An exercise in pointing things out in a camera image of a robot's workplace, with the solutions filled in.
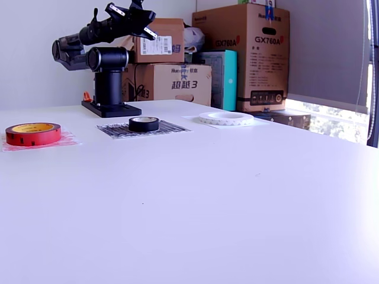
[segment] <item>yellow tape core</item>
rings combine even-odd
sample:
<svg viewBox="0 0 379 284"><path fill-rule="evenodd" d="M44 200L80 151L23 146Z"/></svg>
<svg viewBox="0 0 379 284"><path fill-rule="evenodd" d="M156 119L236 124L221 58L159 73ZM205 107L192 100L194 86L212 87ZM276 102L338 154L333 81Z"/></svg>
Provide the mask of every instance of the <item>yellow tape core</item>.
<svg viewBox="0 0 379 284"><path fill-rule="evenodd" d="M52 124L36 123L36 124L19 125L12 128L12 131L18 132L18 133L37 133L37 132L48 131L53 128L54 128L54 125Z"/></svg>

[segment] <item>red object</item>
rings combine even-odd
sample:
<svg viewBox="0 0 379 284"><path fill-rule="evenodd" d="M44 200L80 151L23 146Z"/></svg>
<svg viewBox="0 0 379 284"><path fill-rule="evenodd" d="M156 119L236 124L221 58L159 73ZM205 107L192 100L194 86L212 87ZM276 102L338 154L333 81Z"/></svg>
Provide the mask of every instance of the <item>red object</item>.
<svg viewBox="0 0 379 284"><path fill-rule="evenodd" d="M91 99L91 97L89 95L89 92L84 92L84 94L83 94L83 101L85 101L85 102L92 102L92 99Z"/></svg>
<svg viewBox="0 0 379 284"><path fill-rule="evenodd" d="M41 146L61 138L60 125L54 123L19 124L5 130L7 143L13 146Z"/></svg>

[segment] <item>white tape roll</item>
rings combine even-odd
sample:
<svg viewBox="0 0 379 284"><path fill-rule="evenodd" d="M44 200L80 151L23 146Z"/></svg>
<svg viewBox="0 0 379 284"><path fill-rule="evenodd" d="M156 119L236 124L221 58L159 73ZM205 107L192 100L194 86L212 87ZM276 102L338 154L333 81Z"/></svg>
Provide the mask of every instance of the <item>white tape roll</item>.
<svg viewBox="0 0 379 284"><path fill-rule="evenodd" d="M251 125L254 117L250 114L241 114L239 112L206 112L199 115L201 123L225 126Z"/></svg>

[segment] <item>black tape roll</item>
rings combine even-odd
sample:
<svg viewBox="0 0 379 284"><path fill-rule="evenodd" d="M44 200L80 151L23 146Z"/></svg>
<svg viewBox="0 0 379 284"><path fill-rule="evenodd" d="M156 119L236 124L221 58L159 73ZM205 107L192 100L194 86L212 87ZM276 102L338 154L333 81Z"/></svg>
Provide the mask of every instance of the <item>black tape roll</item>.
<svg viewBox="0 0 379 284"><path fill-rule="evenodd" d="M129 119L132 132L151 132L159 129L159 119L155 117L134 117Z"/></svg>

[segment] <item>barcode label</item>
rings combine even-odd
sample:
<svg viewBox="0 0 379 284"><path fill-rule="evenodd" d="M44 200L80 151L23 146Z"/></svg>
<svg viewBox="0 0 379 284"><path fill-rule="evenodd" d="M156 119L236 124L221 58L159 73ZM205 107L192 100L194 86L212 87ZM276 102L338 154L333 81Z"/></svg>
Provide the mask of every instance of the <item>barcode label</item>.
<svg viewBox="0 0 379 284"><path fill-rule="evenodd" d="M172 37L158 36L156 40L141 38L141 55L171 55Z"/></svg>

